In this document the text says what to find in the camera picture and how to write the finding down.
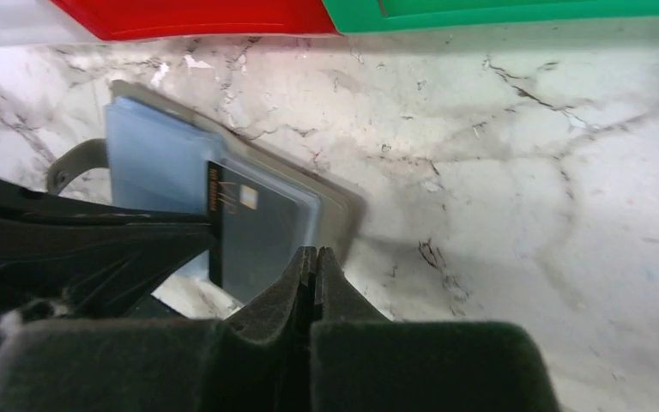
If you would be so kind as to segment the red plastic bin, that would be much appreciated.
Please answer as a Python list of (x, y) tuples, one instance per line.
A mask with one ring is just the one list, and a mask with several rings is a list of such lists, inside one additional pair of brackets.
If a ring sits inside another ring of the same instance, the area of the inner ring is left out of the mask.
[(101, 40), (127, 41), (210, 34), (336, 35), (321, 1), (55, 0)]

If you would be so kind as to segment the grey card holder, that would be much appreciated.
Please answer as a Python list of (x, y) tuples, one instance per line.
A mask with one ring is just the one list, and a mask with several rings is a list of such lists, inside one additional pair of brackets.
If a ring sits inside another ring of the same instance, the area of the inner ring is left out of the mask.
[[(208, 218), (207, 162), (242, 161), (280, 180), (302, 208), (294, 253), (302, 246), (329, 247), (339, 261), (346, 259), (359, 212), (350, 193), (142, 85), (117, 80), (110, 92), (105, 135), (56, 160), (46, 174), (47, 192), (57, 195), (85, 172), (105, 168), (115, 206)], [(206, 251), (180, 272), (211, 282), (208, 260)]]

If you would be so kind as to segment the white plastic bin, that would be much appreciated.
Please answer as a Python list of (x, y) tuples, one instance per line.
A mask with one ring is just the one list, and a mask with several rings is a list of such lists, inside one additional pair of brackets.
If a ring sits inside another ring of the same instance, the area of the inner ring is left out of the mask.
[(98, 41), (95, 35), (51, 1), (0, 0), (0, 46)]

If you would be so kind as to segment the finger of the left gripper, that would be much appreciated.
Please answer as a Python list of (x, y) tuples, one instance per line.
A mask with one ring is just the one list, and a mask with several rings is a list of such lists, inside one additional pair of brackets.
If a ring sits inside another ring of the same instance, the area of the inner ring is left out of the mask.
[(0, 313), (66, 299), (76, 318), (117, 318), (215, 243), (200, 215), (124, 209), (0, 179)]

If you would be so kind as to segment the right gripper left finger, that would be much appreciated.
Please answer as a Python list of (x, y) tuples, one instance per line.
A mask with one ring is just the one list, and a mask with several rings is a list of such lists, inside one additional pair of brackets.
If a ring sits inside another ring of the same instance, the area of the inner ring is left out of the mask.
[(317, 250), (224, 320), (52, 319), (0, 346), (0, 411), (307, 411)]

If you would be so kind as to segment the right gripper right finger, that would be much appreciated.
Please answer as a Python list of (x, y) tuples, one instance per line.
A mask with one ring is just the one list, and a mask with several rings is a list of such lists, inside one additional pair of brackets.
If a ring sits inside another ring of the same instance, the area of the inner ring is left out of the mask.
[(315, 411), (557, 411), (547, 368), (520, 326), (388, 320), (317, 255), (322, 317), (311, 325)]

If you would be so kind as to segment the green plastic bin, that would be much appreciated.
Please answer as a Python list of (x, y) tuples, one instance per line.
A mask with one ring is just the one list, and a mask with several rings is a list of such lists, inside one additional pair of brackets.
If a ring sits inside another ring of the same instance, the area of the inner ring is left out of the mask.
[(659, 16), (659, 0), (324, 0), (342, 34), (480, 24)]

